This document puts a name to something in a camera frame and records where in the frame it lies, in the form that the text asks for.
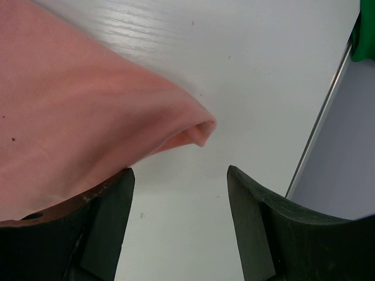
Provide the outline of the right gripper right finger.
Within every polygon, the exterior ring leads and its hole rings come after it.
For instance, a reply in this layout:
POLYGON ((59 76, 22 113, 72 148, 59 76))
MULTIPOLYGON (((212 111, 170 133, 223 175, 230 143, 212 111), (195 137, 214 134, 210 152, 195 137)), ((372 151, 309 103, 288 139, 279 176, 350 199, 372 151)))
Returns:
POLYGON ((296 204, 238 167, 227 188, 245 280, 373 280, 374 217, 346 220, 296 204))

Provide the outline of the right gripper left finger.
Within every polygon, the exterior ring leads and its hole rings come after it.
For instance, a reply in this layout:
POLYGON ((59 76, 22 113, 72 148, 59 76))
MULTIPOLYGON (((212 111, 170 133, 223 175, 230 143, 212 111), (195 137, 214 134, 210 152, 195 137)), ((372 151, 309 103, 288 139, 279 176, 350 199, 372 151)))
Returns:
POLYGON ((1 280, 114 280, 132 169, 21 220, 1 222, 1 280))

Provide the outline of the pink t-shirt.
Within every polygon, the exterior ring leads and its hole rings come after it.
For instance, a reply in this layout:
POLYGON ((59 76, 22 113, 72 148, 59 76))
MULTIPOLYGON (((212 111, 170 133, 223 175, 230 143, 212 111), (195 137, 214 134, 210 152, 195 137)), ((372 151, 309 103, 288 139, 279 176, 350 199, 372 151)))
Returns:
POLYGON ((79 195, 136 162, 203 146, 188 92, 32 1, 1 2, 1 220, 79 195))

